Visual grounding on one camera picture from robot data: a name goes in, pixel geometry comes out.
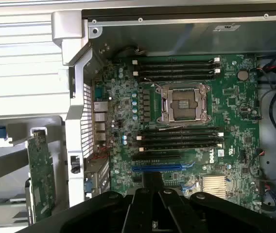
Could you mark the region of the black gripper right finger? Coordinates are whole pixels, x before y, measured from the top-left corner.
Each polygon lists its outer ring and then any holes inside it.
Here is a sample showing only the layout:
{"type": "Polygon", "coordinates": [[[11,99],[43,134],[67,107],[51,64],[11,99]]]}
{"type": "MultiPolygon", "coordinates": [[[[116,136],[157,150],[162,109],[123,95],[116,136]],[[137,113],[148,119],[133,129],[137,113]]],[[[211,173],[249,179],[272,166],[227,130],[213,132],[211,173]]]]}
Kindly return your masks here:
{"type": "Polygon", "coordinates": [[[276,220],[206,192],[186,198],[165,188],[153,172],[153,213],[161,230],[173,233],[276,233],[276,220]]]}

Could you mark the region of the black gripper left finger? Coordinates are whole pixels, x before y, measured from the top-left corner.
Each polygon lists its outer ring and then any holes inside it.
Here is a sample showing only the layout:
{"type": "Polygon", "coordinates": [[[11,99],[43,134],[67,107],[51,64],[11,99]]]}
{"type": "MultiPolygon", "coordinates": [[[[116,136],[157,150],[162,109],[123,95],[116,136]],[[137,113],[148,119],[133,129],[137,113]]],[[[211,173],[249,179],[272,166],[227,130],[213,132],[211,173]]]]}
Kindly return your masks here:
{"type": "Polygon", "coordinates": [[[144,172],[142,187],[123,197],[104,192],[21,230],[23,233],[151,233],[155,172],[144,172]]]}

